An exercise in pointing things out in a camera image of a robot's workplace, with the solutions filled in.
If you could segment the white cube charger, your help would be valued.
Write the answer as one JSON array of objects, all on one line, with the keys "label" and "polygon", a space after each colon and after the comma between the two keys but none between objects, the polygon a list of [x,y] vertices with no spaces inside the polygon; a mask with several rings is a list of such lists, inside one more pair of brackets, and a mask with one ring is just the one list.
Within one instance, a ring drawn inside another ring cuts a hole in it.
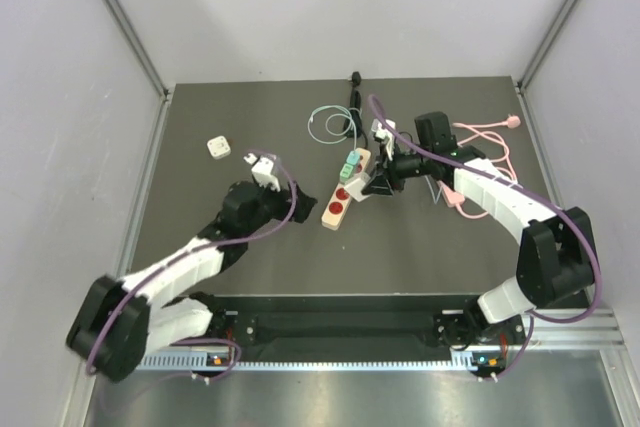
[{"label": "white cube charger", "polygon": [[349,194],[352,200],[362,202],[369,197],[369,194],[364,193],[364,188],[367,186],[369,180],[370,176],[366,172],[362,171],[344,184],[344,190]]}]

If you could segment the beige wooden power strip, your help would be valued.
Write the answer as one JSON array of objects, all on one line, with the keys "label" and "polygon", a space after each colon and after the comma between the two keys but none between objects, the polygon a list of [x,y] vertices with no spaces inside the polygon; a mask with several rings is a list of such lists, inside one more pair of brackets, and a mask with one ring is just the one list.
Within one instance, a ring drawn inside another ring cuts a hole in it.
[{"label": "beige wooden power strip", "polygon": [[[365,172],[371,159],[369,150],[365,148],[356,148],[355,150],[360,153],[361,159],[353,176],[362,171]],[[330,230],[336,231],[340,227],[352,201],[349,194],[344,190],[344,184],[340,181],[338,182],[321,216],[322,226]]]}]

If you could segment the white square plug adapter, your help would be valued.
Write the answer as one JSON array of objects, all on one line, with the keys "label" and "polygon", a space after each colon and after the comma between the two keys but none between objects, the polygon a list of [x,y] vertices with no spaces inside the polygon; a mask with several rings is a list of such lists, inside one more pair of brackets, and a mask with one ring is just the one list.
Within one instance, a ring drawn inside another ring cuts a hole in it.
[{"label": "white square plug adapter", "polygon": [[214,160],[221,160],[231,154],[231,143],[224,135],[219,135],[206,142],[207,150]]}]

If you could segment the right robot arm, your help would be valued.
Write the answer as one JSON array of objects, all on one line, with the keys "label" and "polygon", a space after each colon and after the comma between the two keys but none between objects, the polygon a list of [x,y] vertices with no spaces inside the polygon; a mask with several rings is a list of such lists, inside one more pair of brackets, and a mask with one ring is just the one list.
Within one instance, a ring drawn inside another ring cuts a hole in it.
[{"label": "right robot arm", "polygon": [[461,144],[442,112],[415,118],[418,140],[402,136],[373,110],[380,155],[364,196],[392,195],[406,180],[428,176],[475,203],[514,238],[519,247],[515,274],[471,300],[463,310],[470,341],[487,343],[504,323],[588,288],[602,293],[601,270],[590,218],[578,207],[562,210],[505,176],[480,150]]}]

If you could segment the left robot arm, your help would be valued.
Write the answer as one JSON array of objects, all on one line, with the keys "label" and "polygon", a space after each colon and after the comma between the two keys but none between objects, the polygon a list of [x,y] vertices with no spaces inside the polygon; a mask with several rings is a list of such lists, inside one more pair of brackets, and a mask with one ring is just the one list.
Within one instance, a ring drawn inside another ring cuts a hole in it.
[{"label": "left robot arm", "polygon": [[186,245],[134,274],[96,279],[71,324],[66,347],[84,360],[90,374],[120,382],[145,356],[176,342],[220,341],[225,317],[186,290],[233,266],[251,242],[271,235],[270,222],[278,228],[302,224],[316,204],[298,185],[233,184],[214,219]]}]

